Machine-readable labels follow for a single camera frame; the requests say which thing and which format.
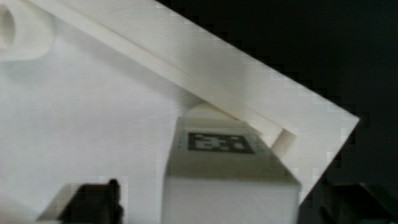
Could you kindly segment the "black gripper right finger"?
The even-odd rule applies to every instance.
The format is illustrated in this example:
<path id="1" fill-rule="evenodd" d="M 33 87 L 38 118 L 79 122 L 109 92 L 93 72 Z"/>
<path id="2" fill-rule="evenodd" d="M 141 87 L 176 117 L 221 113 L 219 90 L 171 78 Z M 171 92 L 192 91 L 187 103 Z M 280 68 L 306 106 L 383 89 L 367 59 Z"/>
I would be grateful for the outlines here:
<path id="1" fill-rule="evenodd" d="M 398 184 L 317 176 L 297 224 L 398 224 Z"/>

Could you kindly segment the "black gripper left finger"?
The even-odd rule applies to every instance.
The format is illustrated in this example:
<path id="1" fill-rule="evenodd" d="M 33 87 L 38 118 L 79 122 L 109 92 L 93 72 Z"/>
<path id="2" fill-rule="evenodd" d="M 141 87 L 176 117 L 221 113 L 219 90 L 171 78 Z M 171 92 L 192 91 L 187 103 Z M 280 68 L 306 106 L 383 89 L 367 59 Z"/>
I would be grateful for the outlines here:
<path id="1" fill-rule="evenodd" d="M 107 183 L 68 184 L 38 220 L 45 224 L 123 224 L 121 186 Z"/>

